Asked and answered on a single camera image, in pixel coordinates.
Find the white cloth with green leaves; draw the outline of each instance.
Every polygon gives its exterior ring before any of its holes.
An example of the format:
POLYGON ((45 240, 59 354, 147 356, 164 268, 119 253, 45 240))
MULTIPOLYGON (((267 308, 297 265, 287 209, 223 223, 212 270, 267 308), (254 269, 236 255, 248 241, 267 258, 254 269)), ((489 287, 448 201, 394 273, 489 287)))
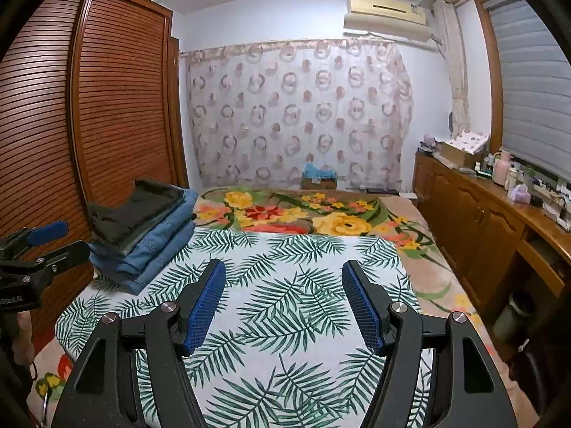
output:
MULTIPOLYGON (((360 426, 384 359, 365 347, 343 291, 342 265, 358 260, 394 300, 420 311, 395 247, 382 238, 197 228, 139 296, 93 281, 59 317, 58 341, 77 359, 101 315, 133 317, 176 299, 214 257, 226 265, 226 288, 204 345, 185 361, 208 424, 360 426)), ((422 426, 430 353, 423 351, 409 426, 422 426)), ((159 426, 144 351, 137 368, 146 422, 159 426)))

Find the stack of folded clothes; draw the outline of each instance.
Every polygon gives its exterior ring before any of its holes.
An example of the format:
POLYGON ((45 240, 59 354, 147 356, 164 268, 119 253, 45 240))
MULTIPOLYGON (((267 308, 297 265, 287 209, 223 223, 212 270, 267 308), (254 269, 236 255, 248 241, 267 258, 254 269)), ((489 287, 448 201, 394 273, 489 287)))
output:
POLYGON ((197 198, 194 190, 136 180, 121 207, 89 203, 91 263, 125 290, 141 293, 192 237, 197 198))

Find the metal bolt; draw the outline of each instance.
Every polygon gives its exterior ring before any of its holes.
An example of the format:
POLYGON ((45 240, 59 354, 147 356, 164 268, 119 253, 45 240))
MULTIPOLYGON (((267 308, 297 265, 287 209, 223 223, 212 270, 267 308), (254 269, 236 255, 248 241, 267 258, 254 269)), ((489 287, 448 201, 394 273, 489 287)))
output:
POLYGON ((466 317, 466 314, 464 312, 456 310, 452 313, 452 319, 458 323, 465 323, 468 318, 466 317))
POLYGON ((393 302, 393 304, 390 307, 392 307, 392 310, 398 312, 399 314, 402 314, 408 310, 408 306, 400 301, 393 302))
POLYGON ((117 314, 114 312, 107 312, 103 317, 101 317, 101 321, 103 323, 113 323, 117 318, 117 314))
POLYGON ((176 309, 176 302, 174 301, 167 301, 161 304, 162 312, 172 312, 175 309, 176 309))

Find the sliding wardrobe door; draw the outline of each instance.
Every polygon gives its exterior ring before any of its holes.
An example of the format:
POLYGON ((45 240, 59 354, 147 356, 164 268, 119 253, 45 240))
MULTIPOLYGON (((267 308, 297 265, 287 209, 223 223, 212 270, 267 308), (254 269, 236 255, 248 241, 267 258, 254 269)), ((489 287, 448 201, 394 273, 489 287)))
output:
POLYGON ((135 178, 177 183, 168 123, 170 11, 87 0, 75 45, 75 144, 87 199, 117 206, 135 178))
MULTIPOLYGON (((24 226, 65 220, 69 235, 35 249, 46 252, 89 230, 68 134, 67 66, 82 0, 46 0, 0 62, 0 237, 24 226)), ((32 312, 42 331, 89 282, 86 264, 54 279, 32 312)))

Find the window blind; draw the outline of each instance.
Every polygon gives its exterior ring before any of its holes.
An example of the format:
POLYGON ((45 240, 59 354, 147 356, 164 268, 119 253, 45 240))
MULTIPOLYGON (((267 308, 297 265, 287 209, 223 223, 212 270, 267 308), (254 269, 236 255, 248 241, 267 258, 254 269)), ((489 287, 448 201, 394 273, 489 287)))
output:
POLYGON ((571 65, 525 0, 489 0, 504 90, 502 149, 571 181, 571 65))

